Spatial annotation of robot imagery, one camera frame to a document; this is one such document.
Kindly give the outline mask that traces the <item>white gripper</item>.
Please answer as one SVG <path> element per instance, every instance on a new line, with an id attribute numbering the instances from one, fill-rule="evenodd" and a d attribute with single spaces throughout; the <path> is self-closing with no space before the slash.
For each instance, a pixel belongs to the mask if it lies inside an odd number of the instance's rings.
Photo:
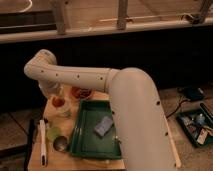
<path id="1" fill-rule="evenodd" d="M 47 99 L 50 99 L 52 95 L 59 96 L 61 93 L 61 85 L 59 83 L 40 82 L 39 88 Z"/>

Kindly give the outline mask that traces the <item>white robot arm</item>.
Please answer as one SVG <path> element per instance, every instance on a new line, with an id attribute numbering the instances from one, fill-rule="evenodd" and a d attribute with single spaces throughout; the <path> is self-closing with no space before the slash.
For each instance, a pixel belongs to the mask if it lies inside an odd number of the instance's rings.
<path id="1" fill-rule="evenodd" d="M 59 66 L 55 55 L 42 49 L 24 73 L 46 95 L 60 84 L 107 93 L 127 171 L 177 171 L 159 93 L 143 70 Z"/>

